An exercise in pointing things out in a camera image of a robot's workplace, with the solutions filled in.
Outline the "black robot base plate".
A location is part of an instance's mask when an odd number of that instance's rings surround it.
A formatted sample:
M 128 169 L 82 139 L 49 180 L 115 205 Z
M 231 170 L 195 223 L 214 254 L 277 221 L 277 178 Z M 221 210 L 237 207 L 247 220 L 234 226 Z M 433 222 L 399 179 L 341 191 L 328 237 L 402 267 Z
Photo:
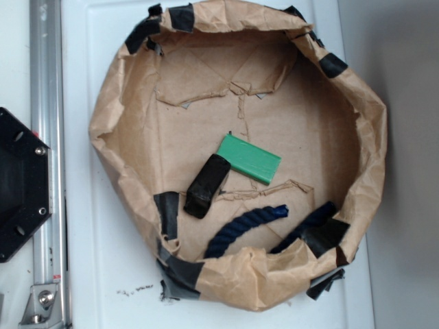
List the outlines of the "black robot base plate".
M 51 215 L 50 148 L 1 109 L 1 262 L 8 262 Z

